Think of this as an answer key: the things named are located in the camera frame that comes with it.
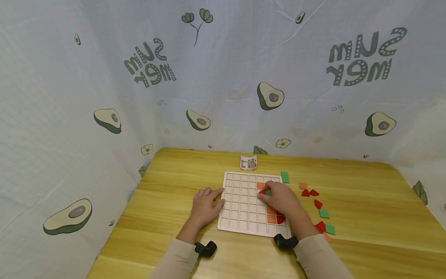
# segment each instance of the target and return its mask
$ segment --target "wooden table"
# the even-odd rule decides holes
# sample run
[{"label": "wooden table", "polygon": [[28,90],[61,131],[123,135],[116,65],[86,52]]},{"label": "wooden table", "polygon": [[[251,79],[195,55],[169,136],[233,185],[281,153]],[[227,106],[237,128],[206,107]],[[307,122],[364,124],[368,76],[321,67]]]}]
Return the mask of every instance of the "wooden table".
[{"label": "wooden table", "polygon": [[[445,278],[446,232],[400,173],[384,163],[257,155],[255,173],[289,173],[289,186],[316,189],[336,227],[331,246],[356,278]],[[225,171],[239,169],[240,154],[162,149],[128,203],[89,278],[147,278],[186,221],[200,188],[222,186]],[[301,197],[314,223],[313,198]],[[292,251],[271,238],[217,230],[212,259],[201,258],[193,278],[305,278]]]}]

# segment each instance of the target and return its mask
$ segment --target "right hand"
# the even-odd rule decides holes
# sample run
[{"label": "right hand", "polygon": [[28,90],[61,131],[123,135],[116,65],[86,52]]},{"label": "right hand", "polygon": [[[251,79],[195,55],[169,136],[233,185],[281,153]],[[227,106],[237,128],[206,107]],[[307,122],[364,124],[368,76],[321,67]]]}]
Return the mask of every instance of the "right hand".
[{"label": "right hand", "polygon": [[257,197],[285,216],[289,217],[302,208],[296,194],[285,184],[268,181],[265,183],[265,189],[271,189],[271,196],[258,194]]}]

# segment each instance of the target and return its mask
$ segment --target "white fabric backdrop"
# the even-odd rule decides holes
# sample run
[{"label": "white fabric backdrop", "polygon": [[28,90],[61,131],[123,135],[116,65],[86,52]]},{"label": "white fabric backdrop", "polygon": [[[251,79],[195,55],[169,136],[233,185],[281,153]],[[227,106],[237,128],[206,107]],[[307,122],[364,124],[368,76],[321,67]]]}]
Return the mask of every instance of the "white fabric backdrop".
[{"label": "white fabric backdrop", "polygon": [[[208,22],[201,8],[209,10]],[[0,277],[85,277],[139,169],[166,146],[230,152],[258,146],[273,155],[387,162],[411,186],[421,181],[429,209],[446,226],[445,11],[443,1],[421,0],[4,3]],[[186,13],[194,14],[190,24],[190,15],[182,20]],[[361,34],[365,49],[355,57]],[[374,34],[376,50],[367,53]],[[396,52],[383,56],[381,46],[398,37],[384,49]],[[350,59],[333,52],[330,62],[332,47],[349,41]],[[135,47],[148,56],[145,63]],[[124,64],[133,55],[142,66],[135,60],[137,71]],[[375,79],[373,64],[390,59],[390,69]],[[354,66],[361,60],[368,67],[363,76]],[[167,65],[175,78],[166,76]],[[340,65],[343,76],[334,85],[327,68]],[[134,81],[141,72],[146,85]],[[345,85],[356,78],[364,80]],[[284,93],[279,107],[261,108],[260,82]],[[110,108],[120,133],[93,117]],[[194,129],[187,110],[210,120],[209,128]],[[375,112],[394,119],[395,128],[366,135]],[[289,145],[278,148],[283,139]],[[80,199],[93,208],[82,228],[44,232],[48,217]]]}]

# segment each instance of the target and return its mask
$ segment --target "leaf print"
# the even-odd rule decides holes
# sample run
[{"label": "leaf print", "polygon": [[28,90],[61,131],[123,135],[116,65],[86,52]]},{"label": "leaf print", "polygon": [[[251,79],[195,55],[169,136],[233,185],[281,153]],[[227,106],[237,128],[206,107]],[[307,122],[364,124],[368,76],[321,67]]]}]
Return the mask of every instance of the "leaf print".
[{"label": "leaf print", "polygon": [[265,150],[261,149],[258,146],[254,146],[254,154],[268,155],[268,152],[266,152]]},{"label": "leaf print", "polygon": [[426,192],[424,191],[424,186],[421,183],[421,181],[418,181],[414,187],[412,188],[415,193],[417,194],[417,196],[420,197],[420,199],[422,200],[422,202],[427,205],[427,195]]},{"label": "leaf print", "polygon": [[140,173],[141,177],[144,176],[146,170],[147,170],[147,167],[146,167],[146,166],[142,166],[142,167],[139,169],[138,172]]}]

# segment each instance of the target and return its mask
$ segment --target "avocado print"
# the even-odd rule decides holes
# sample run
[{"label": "avocado print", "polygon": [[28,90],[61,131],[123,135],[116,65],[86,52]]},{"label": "avocado print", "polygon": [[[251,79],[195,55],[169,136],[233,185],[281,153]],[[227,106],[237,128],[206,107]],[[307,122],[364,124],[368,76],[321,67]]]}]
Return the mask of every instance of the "avocado print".
[{"label": "avocado print", "polygon": [[278,108],[285,98],[282,90],[274,88],[264,81],[257,86],[257,95],[259,96],[260,107],[264,110]]},{"label": "avocado print", "polygon": [[73,233],[82,229],[91,217],[93,206],[87,199],[81,199],[58,213],[48,217],[43,230],[50,235]]},{"label": "avocado print", "polygon": [[305,12],[301,12],[300,14],[298,14],[296,17],[296,23],[300,24],[302,22],[302,20],[304,20],[304,16],[305,16]]},{"label": "avocado print", "polygon": [[98,109],[93,113],[96,122],[112,133],[121,133],[121,119],[116,110]]},{"label": "avocado print", "polygon": [[426,192],[424,191],[424,186],[421,183],[421,181],[417,181],[417,183],[412,187],[412,189],[415,191],[415,193],[417,194],[417,196],[420,197],[420,199],[422,200],[422,202],[427,205],[427,195]]},{"label": "avocado print", "polygon": [[204,131],[211,126],[211,121],[209,120],[209,118],[203,115],[199,115],[193,110],[188,109],[186,111],[186,116],[192,127],[197,131]]},{"label": "avocado print", "polygon": [[396,121],[388,117],[385,113],[376,112],[367,119],[365,134],[369,137],[379,137],[392,131],[396,126]]},{"label": "avocado print", "polygon": [[74,34],[74,41],[76,44],[81,45],[81,39],[79,38],[79,35],[76,33]]}]

